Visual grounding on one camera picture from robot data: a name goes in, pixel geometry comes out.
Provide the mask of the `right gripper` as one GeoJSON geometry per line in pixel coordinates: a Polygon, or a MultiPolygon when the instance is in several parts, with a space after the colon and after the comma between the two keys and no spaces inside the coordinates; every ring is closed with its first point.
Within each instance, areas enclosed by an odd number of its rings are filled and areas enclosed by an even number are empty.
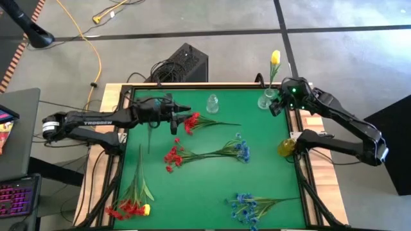
{"type": "Polygon", "coordinates": [[[279,99],[273,99],[269,106],[269,110],[273,116],[278,116],[283,109],[294,109],[294,101],[291,93],[280,92],[279,99]]]}

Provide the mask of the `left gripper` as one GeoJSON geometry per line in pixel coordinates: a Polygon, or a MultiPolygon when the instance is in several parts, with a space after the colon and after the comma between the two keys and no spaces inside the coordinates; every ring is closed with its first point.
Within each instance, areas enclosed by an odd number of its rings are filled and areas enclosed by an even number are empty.
{"type": "Polygon", "coordinates": [[[137,98],[133,103],[138,121],[140,123],[167,121],[170,117],[170,131],[172,135],[177,134],[179,125],[178,116],[175,113],[190,111],[191,107],[176,105],[174,100],[166,97],[137,98]]]}

